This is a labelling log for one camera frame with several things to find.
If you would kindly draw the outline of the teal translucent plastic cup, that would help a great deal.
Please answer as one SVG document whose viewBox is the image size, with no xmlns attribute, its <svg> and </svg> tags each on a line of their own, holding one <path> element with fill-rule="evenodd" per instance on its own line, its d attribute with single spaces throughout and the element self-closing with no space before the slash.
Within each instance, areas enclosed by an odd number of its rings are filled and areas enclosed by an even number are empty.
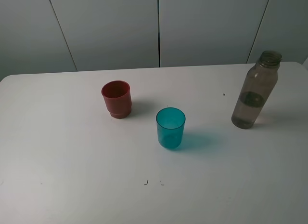
<svg viewBox="0 0 308 224">
<path fill-rule="evenodd" d="M 157 113 L 157 137 L 162 147 L 175 149 L 181 144 L 185 121 L 185 114 L 174 107 L 163 108 Z"/>
</svg>

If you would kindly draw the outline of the smoky translucent water bottle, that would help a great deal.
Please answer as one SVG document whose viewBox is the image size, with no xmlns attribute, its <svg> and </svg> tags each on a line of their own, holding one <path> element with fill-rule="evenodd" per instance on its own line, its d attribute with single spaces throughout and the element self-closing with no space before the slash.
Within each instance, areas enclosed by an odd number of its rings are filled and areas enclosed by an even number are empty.
<svg viewBox="0 0 308 224">
<path fill-rule="evenodd" d="M 240 129 L 250 129 L 278 81 L 282 55 L 264 51 L 247 72 L 231 121 Z"/>
</svg>

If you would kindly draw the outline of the red plastic cup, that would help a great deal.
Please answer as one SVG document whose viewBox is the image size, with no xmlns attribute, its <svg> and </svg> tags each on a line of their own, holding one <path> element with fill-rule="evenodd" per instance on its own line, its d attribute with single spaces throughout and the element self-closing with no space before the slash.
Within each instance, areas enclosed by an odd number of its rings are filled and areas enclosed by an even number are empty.
<svg viewBox="0 0 308 224">
<path fill-rule="evenodd" d="M 126 118 L 132 110 L 130 85 L 121 80 L 105 84 L 101 90 L 105 105 L 110 115 L 116 119 Z"/>
</svg>

